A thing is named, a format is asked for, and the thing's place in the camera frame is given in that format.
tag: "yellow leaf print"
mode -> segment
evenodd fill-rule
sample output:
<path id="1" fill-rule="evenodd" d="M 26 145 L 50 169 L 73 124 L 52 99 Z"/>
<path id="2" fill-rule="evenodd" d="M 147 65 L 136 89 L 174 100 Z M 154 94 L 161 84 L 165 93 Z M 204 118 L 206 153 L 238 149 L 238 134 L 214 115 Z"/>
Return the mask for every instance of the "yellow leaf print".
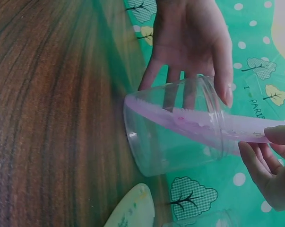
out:
<path id="1" fill-rule="evenodd" d="M 263 98 L 263 100 L 270 99 L 277 106 L 284 104 L 285 91 L 280 91 L 273 85 L 266 85 L 265 90 L 268 96 Z"/>
<path id="2" fill-rule="evenodd" d="M 149 26 L 141 27 L 141 34 L 145 39 L 145 41 L 147 42 L 147 44 L 149 44 L 150 46 L 153 45 L 153 33 L 154 29 L 152 27 Z"/>

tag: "hand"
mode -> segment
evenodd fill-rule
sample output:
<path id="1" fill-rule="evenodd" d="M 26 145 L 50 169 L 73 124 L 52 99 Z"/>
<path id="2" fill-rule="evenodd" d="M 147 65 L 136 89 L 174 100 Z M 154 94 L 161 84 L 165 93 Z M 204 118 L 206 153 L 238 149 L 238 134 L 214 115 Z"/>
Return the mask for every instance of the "hand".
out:
<path id="1" fill-rule="evenodd" d="M 285 159 L 285 126 L 265 129 L 270 146 Z M 239 143 L 242 160 L 266 201 L 278 211 L 285 210 L 285 166 L 267 144 Z"/>
<path id="2" fill-rule="evenodd" d="M 167 83 L 180 72 L 215 76 L 215 89 L 228 106 L 233 103 L 232 41 L 215 0 L 157 0 L 153 52 L 139 90 L 151 87 L 161 67 L 169 66 Z"/>

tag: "wooden table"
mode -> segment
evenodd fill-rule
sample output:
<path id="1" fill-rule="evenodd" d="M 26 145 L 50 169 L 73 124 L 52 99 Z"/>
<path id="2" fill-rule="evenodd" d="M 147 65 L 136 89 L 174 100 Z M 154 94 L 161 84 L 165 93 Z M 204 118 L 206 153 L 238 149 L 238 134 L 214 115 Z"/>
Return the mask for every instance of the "wooden table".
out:
<path id="1" fill-rule="evenodd" d="M 145 63 L 122 0 L 0 0 L 0 227 L 98 227 L 147 183 L 122 119 Z"/>

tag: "clear plastic cup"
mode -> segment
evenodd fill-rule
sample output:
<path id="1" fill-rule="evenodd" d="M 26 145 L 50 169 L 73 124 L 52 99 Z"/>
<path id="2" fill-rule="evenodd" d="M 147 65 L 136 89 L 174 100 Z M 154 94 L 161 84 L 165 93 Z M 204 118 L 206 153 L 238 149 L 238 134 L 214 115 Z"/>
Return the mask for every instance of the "clear plastic cup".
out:
<path id="1" fill-rule="evenodd" d="M 164 224 L 162 227 L 240 227 L 240 223 L 236 212 L 222 210 Z"/>
<path id="2" fill-rule="evenodd" d="M 127 95 L 124 121 L 142 174 L 165 174 L 227 156 L 235 144 L 222 136 L 228 112 L 206 76 Z M 203 133 L 203 122 L 210 133 Z"/>

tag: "pale yellow object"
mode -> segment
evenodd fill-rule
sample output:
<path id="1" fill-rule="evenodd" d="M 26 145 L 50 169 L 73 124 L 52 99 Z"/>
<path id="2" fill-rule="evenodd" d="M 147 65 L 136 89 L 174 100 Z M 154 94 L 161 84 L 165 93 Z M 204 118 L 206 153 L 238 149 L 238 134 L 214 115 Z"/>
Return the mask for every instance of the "pale yellow object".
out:
<path id="1" fill-rule="evenodd" d="M 152 227 L 154 217 L 151 191 L 140 183 L 122 198 L 104 227 Z"/>
<path id="2" fill-rule="evenodd" d="M 271 36 L 275 47 L 285 58 L 285 0 L 275 0 Z"/>
<path id="3" fill-rule="evenodd" d="M 149 44 L 150 46 L 153 45 L 153 32 L 154 29 L 152 27 L 149 26 L 141 27 L 141 34 L 144 36 L 147 44 Z"/>
<path id="4" fill-rule="evenodd" d="M 265 86 L 266 94 L 268 98 L 277 106 L 283 105 L 285 100 L 285 91 L 280 91 L 273 85 Z"/>

